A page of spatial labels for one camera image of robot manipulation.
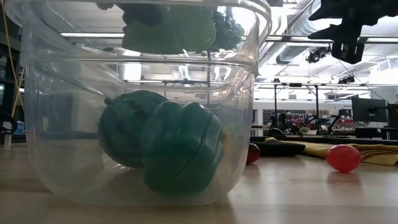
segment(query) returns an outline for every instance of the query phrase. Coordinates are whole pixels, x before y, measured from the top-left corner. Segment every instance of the fabric mat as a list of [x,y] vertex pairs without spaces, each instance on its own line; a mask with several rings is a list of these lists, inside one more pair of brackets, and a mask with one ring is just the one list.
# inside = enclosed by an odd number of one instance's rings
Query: fabric mat
[[[304,153],[308,156],[326,158],[326,154],[331,148],[332,144],[317,144],[310,142],[299,141],[284,141],[296,144],[305,145]],[[385,145],[360,145],[348,144],[353,146],[361,153],[362,162],[370,164],[379,164],[385,166],[394,166],[398,162],[398,146],[385,146]]]

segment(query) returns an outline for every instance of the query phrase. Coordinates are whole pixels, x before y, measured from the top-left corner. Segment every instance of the red toy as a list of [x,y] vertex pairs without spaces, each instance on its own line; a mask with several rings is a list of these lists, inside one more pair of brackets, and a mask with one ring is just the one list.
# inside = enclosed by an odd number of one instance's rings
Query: red toy
[[246,164],[252,164],[260,158],[260,149],[256,144],[249,143],[248,158]]
[[328,150],[326,161],[337,171],[351,172],[361,163],[361,154],[352,146],[338,145]]

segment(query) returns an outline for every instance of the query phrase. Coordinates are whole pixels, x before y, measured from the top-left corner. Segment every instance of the table surface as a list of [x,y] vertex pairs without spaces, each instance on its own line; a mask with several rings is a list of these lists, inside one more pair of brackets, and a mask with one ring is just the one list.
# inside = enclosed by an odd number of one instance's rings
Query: table surface
[[199,207],[79,205],[50,193],[25,144],[0,149],[0,223],[398,223],[398,167],[340,174],[310,157],[263,158],[235,188]]

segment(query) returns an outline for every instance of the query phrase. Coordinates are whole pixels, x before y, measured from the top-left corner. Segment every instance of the clear plastic container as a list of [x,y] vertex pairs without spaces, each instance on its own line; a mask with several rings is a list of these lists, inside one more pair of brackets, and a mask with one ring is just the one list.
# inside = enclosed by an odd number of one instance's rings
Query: clear plastic container
[[270,8],[263,0],[138,3],[7,1],[22,26],[33,166],[74,202],[213,202],[246,162]]

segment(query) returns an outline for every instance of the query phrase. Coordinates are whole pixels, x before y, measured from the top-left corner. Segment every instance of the dark green toy vegetable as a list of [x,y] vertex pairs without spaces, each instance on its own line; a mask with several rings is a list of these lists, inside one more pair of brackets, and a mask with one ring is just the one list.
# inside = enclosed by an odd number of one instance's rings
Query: dark green toy vegetable
[[162,103],[142,130],[144,181],[165,194],[200,193],[224,155],[221,122],[198,103]]
[[124,166],[142,167],[139,145],[142,128],[156,107],[165,101],[162,95],[145,90],[106,99],[98,134],[107,155]]
[[162,12],[163,19],[155,26],[137,19],[126,23],[127,26],[123,29],[123,48],[150,54],[183,54],[184,51],[208,49],[215,41],[216,27],[211,7],[157,7]]
[[225,9],[225,16],[213,8],[213,20],[216,26],[216,40],[208,49],[209,52],[219,52],[223,50],[234,50],[238,48],[244,35],[244,29],[237,24],[233,18],[232,7]]

